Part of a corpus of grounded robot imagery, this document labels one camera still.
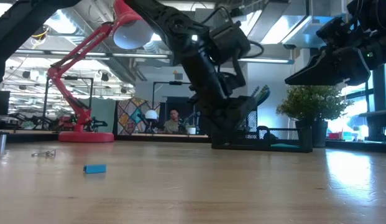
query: lamp shade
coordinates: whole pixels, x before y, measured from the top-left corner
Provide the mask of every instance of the lamp shade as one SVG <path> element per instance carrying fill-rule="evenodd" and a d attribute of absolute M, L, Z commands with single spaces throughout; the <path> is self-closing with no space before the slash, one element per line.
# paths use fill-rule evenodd
<path fill-rule="evenodd" d="M 154 110 L 149 110 L 145 113 L 145 118 L 155 120 L 158 118 L 158 114 Z"/>
<path fill-rule="evenodd" d="M 114 42 L 122 49 L 136 49 L 150 42 L 153 30 L 124 0 L 114 1 Z"/>

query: red desk lamp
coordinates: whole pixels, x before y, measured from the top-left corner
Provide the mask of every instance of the red desk lamp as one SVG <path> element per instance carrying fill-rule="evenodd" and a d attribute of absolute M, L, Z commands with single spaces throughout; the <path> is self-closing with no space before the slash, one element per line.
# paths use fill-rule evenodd
<path fill-rule="evenodd" d="M 84 131 L 85 126 L 92 122 L 91 108 L 76 99 L 61 81 L 62 75 L 74 64 L 83 60 L 88 52 L 93 50 L 112 31 L 114 42 L 123 49 L 136 49 L 148 43 L 153 35 L 150 26 L 135 13 L 123 0 L 115 0 L 114 11 L 117 19 L 114 22 L 105 22 L 97 28 L 80 45 L 72 50 L 61 61 L 53 64 L 48 70 L 48 76 L 59 89 L 63 97 L 73 108 L 77 117 L 74 131 L 62 131 L 58 140 L 61 142 L 113 142 L 112 133 L 95 133 Z"/>

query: plant pot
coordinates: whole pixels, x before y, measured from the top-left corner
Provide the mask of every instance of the plant pot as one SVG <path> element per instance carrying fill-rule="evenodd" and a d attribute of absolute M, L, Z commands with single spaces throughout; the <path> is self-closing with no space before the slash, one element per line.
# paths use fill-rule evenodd
<path fill-rule="evenodd" d="M 296 128 L 311 126 L 311 139 L 313 141 L 313 147 L 325 147 L 328 122 L 314 121 L 312 123 L 307 123 L 305 121 L 296 121 L 295 125 Z"/>
<path fill-rule="evenodd" d="M 187 128 L 187 133 L 188 134 L 196 134 L 197 129 L 196 128 Z"/>

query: white lamp shade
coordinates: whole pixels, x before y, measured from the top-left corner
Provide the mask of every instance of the white lamp shade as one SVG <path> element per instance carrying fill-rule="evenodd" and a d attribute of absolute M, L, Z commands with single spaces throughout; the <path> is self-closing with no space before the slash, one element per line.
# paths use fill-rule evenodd
<path fill-rule="evenodd" d="M 153 30 L 144 20 L 134 21 L 119 26 L 114 32 L 114 42 L 122 49 L 136 49 L 148 42 L 153 36 Z"/>
<path fill-rule="evenodd" d="M 148 112 L 145 113 L 145 118 L 146 119 L 157 119 L 158 114 L 154 110 L 149 110 Z"/>

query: colorful artwork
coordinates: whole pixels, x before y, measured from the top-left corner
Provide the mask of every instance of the colorful artwork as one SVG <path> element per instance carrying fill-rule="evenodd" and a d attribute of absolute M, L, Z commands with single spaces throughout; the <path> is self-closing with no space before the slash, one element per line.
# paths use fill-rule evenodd
<path fill-rule="evenodd" d="M 120 101 L 117 108 L 118 117 L 118 135 L 131 135 L 135 130 L 145 131 L 144 122 L 138 117 L 138 114 L 145 114 L 148 110 L 155 110 L 160 114 L 160 103 L 152 103 L 140 98 L 131 98 Z"/>

